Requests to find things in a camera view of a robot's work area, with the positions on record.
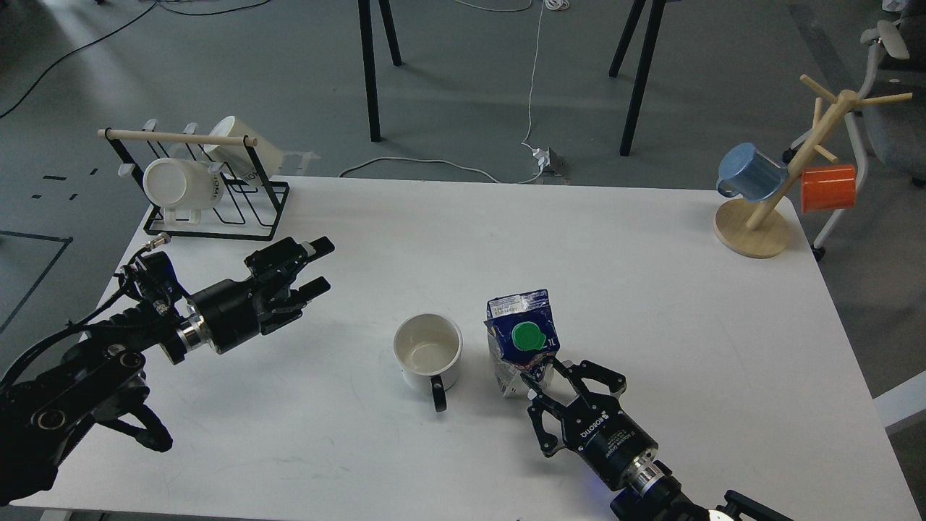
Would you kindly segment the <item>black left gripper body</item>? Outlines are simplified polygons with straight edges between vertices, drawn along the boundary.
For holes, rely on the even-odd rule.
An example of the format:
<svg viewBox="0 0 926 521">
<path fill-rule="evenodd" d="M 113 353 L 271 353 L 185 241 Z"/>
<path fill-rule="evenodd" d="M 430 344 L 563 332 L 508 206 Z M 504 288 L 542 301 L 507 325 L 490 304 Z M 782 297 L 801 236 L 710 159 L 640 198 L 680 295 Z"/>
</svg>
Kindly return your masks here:
<svg viewBox="0 0 926 521">
<path fill-rule="evenodd" d="M 203 345 L 223 354 L 303 316 L 305 303 L 291 290 L 305 267 L 303 253 L 254 253 L 245 266 L 249 278 L 224 279 L 189 297 L 190 315 L 177 329 L 179 356 Z"/>
</svg>

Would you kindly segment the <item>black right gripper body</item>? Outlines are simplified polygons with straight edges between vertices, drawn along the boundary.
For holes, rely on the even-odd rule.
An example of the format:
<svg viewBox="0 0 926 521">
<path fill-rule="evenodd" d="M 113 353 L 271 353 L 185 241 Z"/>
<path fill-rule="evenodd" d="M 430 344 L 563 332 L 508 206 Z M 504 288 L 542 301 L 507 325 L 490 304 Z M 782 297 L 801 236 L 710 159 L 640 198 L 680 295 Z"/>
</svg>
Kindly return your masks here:
<svg viewBox="0 0 926 521">
<path fill-rule="evenodd" d="M 629 484 L 639 457 L 655 458 L 658 442 L 622 411 L 617 399 L 596 394 L 560 407 L 560 445 L 579 455 L 612 491 Z"/>
</svg>

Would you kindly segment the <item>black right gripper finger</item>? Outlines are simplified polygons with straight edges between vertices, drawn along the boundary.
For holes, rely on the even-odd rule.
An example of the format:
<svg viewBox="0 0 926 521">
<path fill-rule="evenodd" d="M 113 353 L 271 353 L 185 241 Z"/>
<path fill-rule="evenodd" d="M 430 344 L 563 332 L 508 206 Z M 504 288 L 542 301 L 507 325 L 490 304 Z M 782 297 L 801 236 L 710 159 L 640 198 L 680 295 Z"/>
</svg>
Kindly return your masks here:
<svg viewBox="0 0 926 521">
<path fill-rule="evenodd" d="M 604 399 L 609 405 L 621 406 L 621 397 L 627 389 L 627 379 L 622 373 L 593 363 L 591 360 L 582 360 L 579 363 L 573 363 L 571 360 L 556 360 L 556 372 L 569 382 L 575 393 L 575 397 L 566 402 L 566 406 L 572 406 L 579 400 L 591 406 L 591 400 L 599 398 Z M 592 392 L 586 385 L 586 381 L 598 382 L 606 386 L 608 393 Z"/>
<path fill-rule="evenodd" d="M 577 403 L 579 397 L 562 389 L 552 394 L 545 390 L 530 389 L 528 416 L 543 457 L 552 458 L 561 451 L 579 454 L 579 439 L 575 432 L 579 426 Z"/>
</svg>

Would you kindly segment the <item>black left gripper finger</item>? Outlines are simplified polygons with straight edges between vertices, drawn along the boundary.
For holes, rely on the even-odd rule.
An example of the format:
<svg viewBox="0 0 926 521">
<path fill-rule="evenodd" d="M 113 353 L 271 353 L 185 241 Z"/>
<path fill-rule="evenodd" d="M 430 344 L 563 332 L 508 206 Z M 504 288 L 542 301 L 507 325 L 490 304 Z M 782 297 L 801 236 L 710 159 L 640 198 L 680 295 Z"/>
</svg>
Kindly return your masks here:
<svg viewBox="0 0 926 521">
<path fill-rule="evenodd" d="M 284 265 L 305 265 L 314 263 L 336 250 L 334 243 L 328 237 L 320 237 L 310 242 L 294 240 L 285 237 L 279 241 L 279 254 Z"/>
<path fill-rule="evenodd" d="M 311 281 L 308 281 L 304 286 L 298 287 L 297 289 L 292 290 L 292 299 L 309 303 L 317 297 L 328 292 L 331 289 L 331 284 L 328 283 L 328 280 L 320 276 Z"/>
</svg>

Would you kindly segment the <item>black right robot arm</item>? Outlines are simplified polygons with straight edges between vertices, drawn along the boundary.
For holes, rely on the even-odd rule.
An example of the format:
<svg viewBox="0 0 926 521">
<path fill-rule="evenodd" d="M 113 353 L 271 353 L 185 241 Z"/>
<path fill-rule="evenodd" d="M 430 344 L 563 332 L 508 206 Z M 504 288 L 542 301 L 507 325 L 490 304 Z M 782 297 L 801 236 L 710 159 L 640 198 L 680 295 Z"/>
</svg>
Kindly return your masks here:
<svg viewBox="0 0 926 521">
<path fill-rule="evenodd" d="M 541 452 L 576 453 L 616 495 L 611 511 L 619 520 L 785 520 L 784 514 L 729 489 L 724 504 L 701 507 L 682 491 L 671 468 L 657 458 L 658 443 L 640 428 L 619 402 L 625 377 L 591 360 L 543 362 L 572 386 L 576 397 L 563 404 L 542 389 L 531 373 L 528 415 Z"/>
</svg>

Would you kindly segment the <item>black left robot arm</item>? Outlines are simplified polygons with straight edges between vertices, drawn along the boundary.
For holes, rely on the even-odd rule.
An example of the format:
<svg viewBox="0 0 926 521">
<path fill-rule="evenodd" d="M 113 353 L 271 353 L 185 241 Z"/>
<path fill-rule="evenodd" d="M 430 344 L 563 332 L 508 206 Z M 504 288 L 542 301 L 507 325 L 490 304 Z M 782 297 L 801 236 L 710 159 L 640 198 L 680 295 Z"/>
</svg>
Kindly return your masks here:
<svg viewBox="0 0 926 521">
<path fill-rule="evenodd" d="M 2 376 L 2 504 L 53 487 L 59 466 L 93 426 L 155 452 L 172 437 L 146 405 L 145 351 L 161 347 L 173 364 L 205 345 L 222 354 L 302 316 L 330 284 L 294 288 L 300 271 L 335 250 L 321 237 L 291 237 L 245 258 L 249 276 L 196 293 L 178 281 L 156 235 L 116 272 L 118 288 L 80 322 L 26 350 Z"/>
</svg>

